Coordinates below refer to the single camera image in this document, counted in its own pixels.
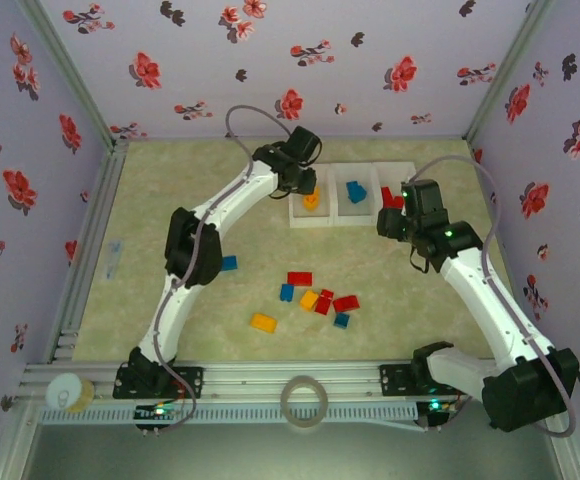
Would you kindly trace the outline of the white plastic bin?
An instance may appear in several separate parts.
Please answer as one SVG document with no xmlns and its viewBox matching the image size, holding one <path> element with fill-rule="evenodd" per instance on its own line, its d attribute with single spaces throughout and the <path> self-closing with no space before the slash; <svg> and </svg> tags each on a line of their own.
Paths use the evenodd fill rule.
<svg viewBox="0 0 580 480">
<path fill-rule="evenodd" d="M 410 180 L 416 173 L 412 162 L 374 162 L 371 167 L 371 186 L 374 206 L 373 218 L 377 219 L 383 208 L 381 187 L 388 186 L 393 194 L 401 195 L 401 186 Z"/>
<path fill-rule="evenodd" d="M 331 165 L 315 165 L 318 205 L 314 210 L 304 206 L 304 196 L 292 194 L 288 200 L 289 226 L 291 228 L 325 228 L 334 225 L 337 211 L 336 187 L 331 176 Z"/>
<path fill-rule="evenodd" d="M 335 226 L 374 227 L 382 206 L 379 179 L 372 163 L 332 163 L 329 180 L 333 187 L 332 208 Z M 357 182 L 366 197 L 353 203 L 348 197 L 347 184 Z"/>
</svg>

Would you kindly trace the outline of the long yellow lego brick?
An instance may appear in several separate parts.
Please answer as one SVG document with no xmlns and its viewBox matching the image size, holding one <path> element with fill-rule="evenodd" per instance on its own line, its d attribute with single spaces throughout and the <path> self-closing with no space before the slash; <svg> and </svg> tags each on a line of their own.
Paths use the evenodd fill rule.
<svg viewBox="0 0 580 480">
<path fill-rule="evenodd" d="M 277 328 L 277 320 L 268 315 L 255 313 L 250 320 L 250 326 L 254 329 L 273 334 Z"/>
</svg>

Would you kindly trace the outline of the circuit board with green light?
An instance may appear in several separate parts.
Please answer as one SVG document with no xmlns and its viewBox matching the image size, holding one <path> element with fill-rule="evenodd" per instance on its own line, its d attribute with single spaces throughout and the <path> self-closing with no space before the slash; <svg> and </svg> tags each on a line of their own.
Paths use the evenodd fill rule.
<svg viewBox="0 0 580 480">
<path fill-rule="evenodd" d="M 457 415 L 457 401 L 430 400 L 417 402 L 418 419 L 415 423 L 424 429 L 440 429 Z"/>
<path fill-rule="evenodd" d="M 135 427 L 144 435 L 159 435 L 161 431 L 172 425 L 181 414 L 180 403 L 160 402 L 152 405 L 138 405 L 134 409 L 133 421 Z"/>
</svg>

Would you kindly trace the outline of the clear plastic piece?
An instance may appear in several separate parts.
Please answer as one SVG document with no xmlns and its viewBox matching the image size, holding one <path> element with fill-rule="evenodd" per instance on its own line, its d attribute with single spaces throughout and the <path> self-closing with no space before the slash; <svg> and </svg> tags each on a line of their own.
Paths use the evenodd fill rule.
<svg viewBox="0 0 580 480">
<path fill-rule="evenodd" d="M 109 241 L 104 249 L 103 278 L 112 281 L 115 278 L 123 252 L 124 242 L 120 239 Z"/>
</svg>

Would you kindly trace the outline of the clear tape roll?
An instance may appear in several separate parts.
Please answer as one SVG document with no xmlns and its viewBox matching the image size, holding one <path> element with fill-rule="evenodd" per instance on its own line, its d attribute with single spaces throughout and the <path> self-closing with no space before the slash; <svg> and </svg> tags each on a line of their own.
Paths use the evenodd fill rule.
<svg viewBox="0 0 580 480">
<path fill-rule="evenodd" d="M 298 418 L 291 412 L 290 397 L 295 390 L 308 388 L 318 397 L 318 408 L 309 418 Z M 291 378 L 284 386 L 280 396 L 280 409 L 286 421 L 301 430 L 311 429 L 319 425 L 326 417 L 329 408 L 329 398 L 323 385 L 308 375 L 298 375 Z"/>
</svg>

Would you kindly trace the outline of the white capped yellow spool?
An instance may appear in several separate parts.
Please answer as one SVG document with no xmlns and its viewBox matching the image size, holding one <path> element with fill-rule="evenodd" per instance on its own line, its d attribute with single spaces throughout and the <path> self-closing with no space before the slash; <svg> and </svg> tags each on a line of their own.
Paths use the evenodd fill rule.
<svg viewBox="0 0 580 480">
<path fill-rule="evenodd" d="M 93 402 L 94 394 L 90 380 L 74 373 L 62 373 L 47 386 L 45 402 L 54 410 L 80 413 Z"/>
</svg>

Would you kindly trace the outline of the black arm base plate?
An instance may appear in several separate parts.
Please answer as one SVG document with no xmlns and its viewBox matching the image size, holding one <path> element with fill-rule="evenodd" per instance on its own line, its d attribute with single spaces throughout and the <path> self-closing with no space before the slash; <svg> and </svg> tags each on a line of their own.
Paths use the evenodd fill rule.
<svg viewBox="0 0 580 480">
<path fill-rule="evenodd" d="M 174 367 L 176 374 L 191 387 L 188 391 L 183 383 L 162 366 L 139 371 L 129 364 L 122 365 L 116 373 L 112 397 L 114 399 L 148 400 L 175 399 L 183 395 L 201 397 L 204 369 L 201 367 Z"/>
<path fill-rule="evenodd" d="M 418 394 L 418 387 L 410 364 L 382 364 L 378 370 L 381 393 L 384 397 L 415 396 Z"/>
</svg>

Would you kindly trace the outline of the aluminium corner post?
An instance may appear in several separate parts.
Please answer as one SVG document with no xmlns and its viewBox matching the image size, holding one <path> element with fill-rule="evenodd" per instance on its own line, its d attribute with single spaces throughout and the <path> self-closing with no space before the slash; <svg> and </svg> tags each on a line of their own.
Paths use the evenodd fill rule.
<svg viewBox="0 0 580 480">
<path fill-rule="evenodd" d="M 88 90 L 65 43 L 42 6 L 41 1 L 15 0 L 15 3 L 38 34 L 42 44 L 70 88 L 74 98 L 85 110 L 97 134 L 105 144 L 106 150 L 112 152 L 116 146 L 116 141 L 112 139 L 112 135 L 109 132 L 100 109 Z"/>
<path fill-rule="evenodd" d="M 498 67 L 497 73 L 486 95 L 479 104 L 468 129 L 462 136 L 467 143 L 471 143 L 476 138 L 479 130 L 487 121 L 497 99 L 506 86 L 506 82 L 514 73 L 517 64 L 522 59 L 533 38 L 540 31 L 545 18 L 548 16 L 551 8 L 556 4 L 556 1 L 529 0 L 524 20 Z"/>
</svg>

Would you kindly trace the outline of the aluminium frame rail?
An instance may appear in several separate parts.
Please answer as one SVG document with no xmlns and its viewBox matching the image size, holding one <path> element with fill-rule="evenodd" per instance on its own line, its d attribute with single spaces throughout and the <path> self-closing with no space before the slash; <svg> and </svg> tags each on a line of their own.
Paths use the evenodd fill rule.
<svg viewBox="0 0 580 480">
<path fill-rule="evenodd" d="M 127 141 L 117 140 L 102 160 L 43 354 L 43 364 L 62 361 L 57 356 L 58 351 L 73 350 L 76 346 L 128 148 Z"/>
<path fill-rule="evenodd" d="M 179 367 L 204 369 L 200 399 L 205 403 L 273 402 L 279 399 L 285 384 L 298 375 L 308 375 L 325 388 L 335 401 L 381 400 L 378 367 L 382 364 L 408 363 L 406 361 L 312 361 L 312 362 L 185 362 Z M 74 373 L 90 380 L 95 397 L 112 399 L 117 370 L 123 364 L 94 362 L 60 362 L 29 365 L 14 395 L 18 398 L 41 399 L 51 380 L 62 373 Z M 453 390 L 418 390 L 415 396 L 393 398 L 452 398 Z"/>
</svg>

